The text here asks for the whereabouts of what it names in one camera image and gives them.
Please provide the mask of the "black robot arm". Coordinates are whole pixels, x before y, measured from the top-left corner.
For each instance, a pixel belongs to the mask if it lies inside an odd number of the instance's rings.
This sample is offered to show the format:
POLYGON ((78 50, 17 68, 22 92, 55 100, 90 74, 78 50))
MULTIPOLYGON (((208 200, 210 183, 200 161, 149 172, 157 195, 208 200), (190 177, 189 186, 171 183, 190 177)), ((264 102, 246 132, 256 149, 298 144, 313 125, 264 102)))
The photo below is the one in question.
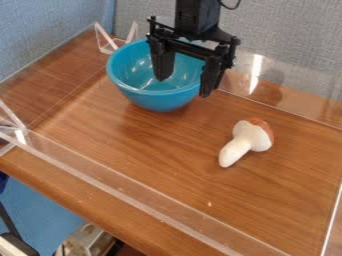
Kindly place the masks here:
POLYGON ((159 81, 174 73, 175 54, 181 53, 205 61, 200 95, 209 97, 220 87, 228 69, 236 65, 241 39, 220 28, 221 8, 229 7, 222 0, 177 0, 175 16, 170 23, 151 15, 147 19, 147 42, 154 74, 159 81))

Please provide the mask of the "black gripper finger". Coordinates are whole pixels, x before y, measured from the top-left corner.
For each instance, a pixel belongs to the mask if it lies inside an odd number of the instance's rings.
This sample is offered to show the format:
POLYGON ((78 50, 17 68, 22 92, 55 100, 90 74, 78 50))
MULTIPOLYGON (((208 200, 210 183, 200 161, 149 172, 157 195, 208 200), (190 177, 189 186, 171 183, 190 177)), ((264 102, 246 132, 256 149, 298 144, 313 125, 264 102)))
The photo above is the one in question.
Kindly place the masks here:
POLYGON ((154 74, 159 81, 166 80, 174 72, 175 52, 165 40, 149 38, 154 74))
POLYGON ((200 95, 206 98, 218 88, 224 73, 228 69, 228 62, 224 57, 210 57, 206 60, 204 72, 201 75, 200 95))

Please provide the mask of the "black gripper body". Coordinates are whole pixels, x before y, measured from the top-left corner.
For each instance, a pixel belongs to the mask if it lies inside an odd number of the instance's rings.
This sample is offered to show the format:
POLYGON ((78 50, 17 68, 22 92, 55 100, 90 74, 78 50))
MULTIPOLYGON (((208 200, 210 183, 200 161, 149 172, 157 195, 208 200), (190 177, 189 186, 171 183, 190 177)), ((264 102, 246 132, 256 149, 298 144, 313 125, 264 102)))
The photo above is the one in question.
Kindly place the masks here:
POLYGON ((170 49, 180 54, 201 59, 206 62, 210 57, 224 57, 228 68, 236 65, 236 51, 241 44, 241 39, 224 32, 217 25, 201 34, 184 33, 175 27, 165 24, 166 18, 151 16, 150 23, 151 36, 165 40, 170 49))

